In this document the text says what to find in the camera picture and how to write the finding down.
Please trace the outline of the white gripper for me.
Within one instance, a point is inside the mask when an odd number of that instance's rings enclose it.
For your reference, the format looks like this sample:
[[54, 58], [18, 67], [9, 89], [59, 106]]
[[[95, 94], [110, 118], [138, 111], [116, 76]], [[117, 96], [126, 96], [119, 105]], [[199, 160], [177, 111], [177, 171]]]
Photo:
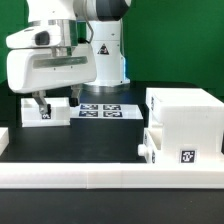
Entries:
[[71, 56], [56, 55], [55, 50], [64, 40], [59, 31], [59, 27], [30, 27], [6, 38], [6, 45], [11, 49], [7, 56], [8, 85], [16, 93], [33, 92], [41, 115], [51, 113], [46, 92], [41, 90], [73, 85], [70, 106], [76, 107], [80, 104], [81, 83], [96, 79], [90, 44], [75, 46]]

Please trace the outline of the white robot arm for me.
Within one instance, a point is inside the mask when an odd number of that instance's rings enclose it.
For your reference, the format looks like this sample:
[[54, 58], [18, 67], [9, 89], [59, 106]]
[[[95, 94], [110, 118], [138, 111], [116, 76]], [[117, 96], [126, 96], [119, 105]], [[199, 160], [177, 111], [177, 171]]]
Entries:
[[82, 87], [112, 92], [127, 85], [122, 18], [132, 0], [26, 0], [29, 26], [6, 38], [7, 80], [30, 93], [46, 114], [47, 90], [69, 86], [70, 104]]

